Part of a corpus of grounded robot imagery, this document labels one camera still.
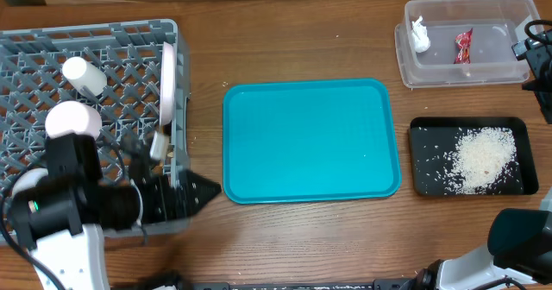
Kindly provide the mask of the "red snack wrapper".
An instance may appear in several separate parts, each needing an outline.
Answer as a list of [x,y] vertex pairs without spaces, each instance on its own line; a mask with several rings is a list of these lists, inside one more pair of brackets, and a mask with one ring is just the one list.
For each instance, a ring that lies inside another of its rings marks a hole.
[[461,33],[455,37],[455,44],[458,48],[458,53],[455,57],[455,64],[470,64],[470,47],[472,43],[473,30]]

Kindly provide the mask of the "white napkin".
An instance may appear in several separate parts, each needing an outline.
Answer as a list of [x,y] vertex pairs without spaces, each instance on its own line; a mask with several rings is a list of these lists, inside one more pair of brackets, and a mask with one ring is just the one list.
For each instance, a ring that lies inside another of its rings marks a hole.
[[424,53],[430,48],[430,38],[427,28],[423,25],[423,17],[411,23],[411,37],[413,46],[417,53]]

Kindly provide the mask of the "white round plate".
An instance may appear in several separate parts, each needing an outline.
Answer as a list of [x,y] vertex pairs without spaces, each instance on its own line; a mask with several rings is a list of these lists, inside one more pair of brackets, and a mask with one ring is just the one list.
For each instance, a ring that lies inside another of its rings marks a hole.
[[168,125],[173,119],[173,105],[176,88],[176,53],[172,44],[163,43],[160,63],[160,126]]

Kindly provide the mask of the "pink plastic cup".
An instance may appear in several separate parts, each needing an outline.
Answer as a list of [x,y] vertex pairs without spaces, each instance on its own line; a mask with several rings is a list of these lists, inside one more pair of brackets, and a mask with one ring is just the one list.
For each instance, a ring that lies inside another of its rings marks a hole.
[[102,119],[92,107],[77,101],[65,101],[55,105],[48,113],[45,130],[48,137],[56,138],[70,133],[100,136]]

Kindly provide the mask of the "grey-white small bowl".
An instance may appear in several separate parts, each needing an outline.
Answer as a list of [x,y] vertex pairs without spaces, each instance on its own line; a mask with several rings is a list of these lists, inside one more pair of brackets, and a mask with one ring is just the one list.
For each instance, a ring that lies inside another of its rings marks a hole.
[[46,168],[34,168],[23,174],[12,189],[12,195],[15,196],[18,192],[25,191],[29,188],[35,187],[38,182],[48,176]]

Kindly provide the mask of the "white plastic cup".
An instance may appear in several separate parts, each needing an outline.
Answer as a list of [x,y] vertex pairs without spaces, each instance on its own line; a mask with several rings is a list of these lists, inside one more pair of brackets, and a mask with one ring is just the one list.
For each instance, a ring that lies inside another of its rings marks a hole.
[[95,97],[99,96],[107,85],[107,76],[99,68],[82,57],[71,57],[61,67],[66,80],[77,90],[86,88]]

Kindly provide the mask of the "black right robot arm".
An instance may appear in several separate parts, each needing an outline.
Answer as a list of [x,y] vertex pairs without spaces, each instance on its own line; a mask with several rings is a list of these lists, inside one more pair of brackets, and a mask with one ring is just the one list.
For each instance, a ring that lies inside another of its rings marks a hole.
[[[538,34],[530,28],[550,26],[550,20],[528,22],[528,38],[512,47],[518,60],[526,60],[535,79],[522,88],[535,93],[541,112],[551,123],[551,31]],[[455,259],[438,260],[404,282],[402,289],[525,289],[529,284],[551,282],[551,194],[537,210],[504,209],[494,219],[487,243]]]

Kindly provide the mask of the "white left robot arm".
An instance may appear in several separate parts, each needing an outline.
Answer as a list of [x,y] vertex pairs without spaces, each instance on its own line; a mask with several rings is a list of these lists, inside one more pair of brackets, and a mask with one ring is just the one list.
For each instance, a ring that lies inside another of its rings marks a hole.
[[109,289],[104,238],[138,232],[165,234],[170,225],[198,214],[222,190],[215,181],[184,169],[172,186],[152,169],[166,156],[166,138],[151,144],[125,138],[109,143],[129,155],[118,180],[103,183],[100,144],[89,135],[47,138],[46,175],[32,186],[12,182],[2,193],[6,243],[29,262],[46,289]]

